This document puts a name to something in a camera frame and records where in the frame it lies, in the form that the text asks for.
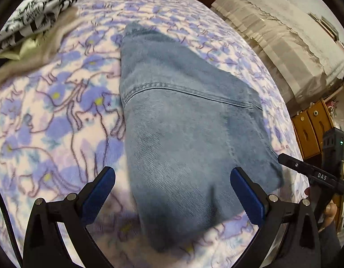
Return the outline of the person right hand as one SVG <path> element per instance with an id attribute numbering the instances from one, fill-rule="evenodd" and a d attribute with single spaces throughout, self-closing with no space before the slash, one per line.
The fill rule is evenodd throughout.
<path id="1" fill-rule="evenodd" d="M 304 192 L 314 212 L 318 231 L 321 232 L 334 221 L 337 205 L 332 200 L 331 192 L 324 191 L 319 186 L 309 186 Z"/>

